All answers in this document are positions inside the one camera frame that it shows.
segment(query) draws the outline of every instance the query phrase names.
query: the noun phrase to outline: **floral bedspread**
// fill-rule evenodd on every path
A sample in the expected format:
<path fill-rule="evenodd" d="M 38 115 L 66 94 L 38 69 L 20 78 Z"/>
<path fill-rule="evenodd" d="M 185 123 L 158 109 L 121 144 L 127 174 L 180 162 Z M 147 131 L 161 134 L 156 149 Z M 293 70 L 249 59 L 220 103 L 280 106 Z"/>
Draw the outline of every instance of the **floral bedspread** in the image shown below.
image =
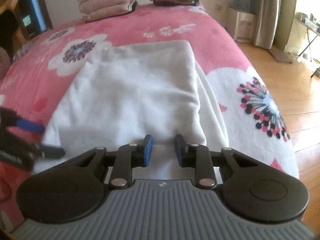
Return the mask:
<path fill-rule="evenodd" d="M 77 20 L 48 31 L 0 82 L 0 105 L 47 125 L 79 69 L 99 47 L 176 39 L 190 42 L 207 74 L 220 103 L 230 147 L 297 176 L 290 137 L 276 104 L 226 30 L 201 7 L 145 5 L 132 14 L 87 24 Z M 41 140 L 39 135 L 12 131 L 27 141 Z M 0 164 L 0 209 L 13 226 L 22 221 L 15 191 L 28 176 Z"/>

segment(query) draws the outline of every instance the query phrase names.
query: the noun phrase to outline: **checkered folded cloth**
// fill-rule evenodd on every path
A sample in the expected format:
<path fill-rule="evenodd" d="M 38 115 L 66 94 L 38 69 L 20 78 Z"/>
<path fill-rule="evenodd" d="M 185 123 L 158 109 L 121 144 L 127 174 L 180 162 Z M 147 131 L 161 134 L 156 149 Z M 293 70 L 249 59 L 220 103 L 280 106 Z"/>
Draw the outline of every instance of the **checkered folded cloth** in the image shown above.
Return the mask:
<path fill-rule="evenodd" d="M 79 11 L 84 14 L 90 14 L 104 7 L 128 3 L 131 0 L 86 0 L 79 3 Z"/>

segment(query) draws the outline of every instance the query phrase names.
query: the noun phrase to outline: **pink blanket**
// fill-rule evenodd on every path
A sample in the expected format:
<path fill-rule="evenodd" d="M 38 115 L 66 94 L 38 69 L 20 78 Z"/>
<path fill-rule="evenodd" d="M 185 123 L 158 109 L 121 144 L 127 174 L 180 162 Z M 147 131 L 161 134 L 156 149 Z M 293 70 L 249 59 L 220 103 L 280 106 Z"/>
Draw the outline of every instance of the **pink blanket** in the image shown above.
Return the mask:
<path fill-rule="evenodd" d="M 263 107 L 272 99 L 268 102 L 263 99 L 255 105 L 255 97 L 259 98 L 259 93 L 265 95 L 265 86 L 226 30 L 201 7 L 145 5 L 129 15 L 87 24 L 78 20 L 48 31 L 9 69 L 0 83 L 0 104 L 31 121 L 47 125 L 87 57 L 104 43 L 121 46 L 177 39 L 190 42 L 196 60 L 208 75 L 225 118 L 230 146 L 236 148 L 239 140 L 245 140 L 241 134 L 248 132 L 251 135 L 245 145 L 251 147 L 250 143 L 256 139 L 259 141 L 254 142 L 252 148 L 261 144 L 272 149 L 270 153 L 264 152 L 261 161 L 296 176 L 296 170 L 289 170 L 296 165 L 294 161 L 281 155 L 283 149 L 293 153 L 285 125 Z M 31 133 L 12 131 L 28 141 L 41 139 Z M 0 209 L 16 226 L 22 216 L 15 203 L 15 191 L 29 175 L 6 164 L 0 164 L 0 171 L 4 181 L 0 198 L 4 198 L 8 185 L 12 191 Z"/>

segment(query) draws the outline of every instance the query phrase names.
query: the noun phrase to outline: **electrical outlet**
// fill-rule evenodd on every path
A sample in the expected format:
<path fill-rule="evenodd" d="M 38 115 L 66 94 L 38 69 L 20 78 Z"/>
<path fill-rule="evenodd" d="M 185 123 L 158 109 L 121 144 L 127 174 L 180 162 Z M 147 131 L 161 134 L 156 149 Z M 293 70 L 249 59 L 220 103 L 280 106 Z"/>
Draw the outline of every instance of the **electrical outlet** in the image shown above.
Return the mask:
<path fill-rule="evenodd" d="M 216 6 L 215 6 L 215 11 L 216 11 L 216 12 L 221 12 L 221 11 L 223 11 L 223 5 L 222 5 L 222 4 L 216 4 Z"/>

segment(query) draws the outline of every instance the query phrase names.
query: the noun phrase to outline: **pink and black dots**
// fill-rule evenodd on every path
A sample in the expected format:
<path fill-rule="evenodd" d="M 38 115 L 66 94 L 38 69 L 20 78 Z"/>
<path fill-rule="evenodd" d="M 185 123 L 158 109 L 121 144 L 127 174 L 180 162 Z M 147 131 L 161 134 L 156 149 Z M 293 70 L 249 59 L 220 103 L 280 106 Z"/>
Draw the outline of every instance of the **pink and black dots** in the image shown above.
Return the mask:
<path fill-rule="evenodd" d="M 269 137 L 282 137 L 285 142 L 290 140 L 280 111 L 265 85 L 253 77 L 252 83 L 240 84 L 237 92 L 244 95 L 240 106 L 246 114 L 253 115 L 257 121 L 256 129 L 262 130 Z"/>

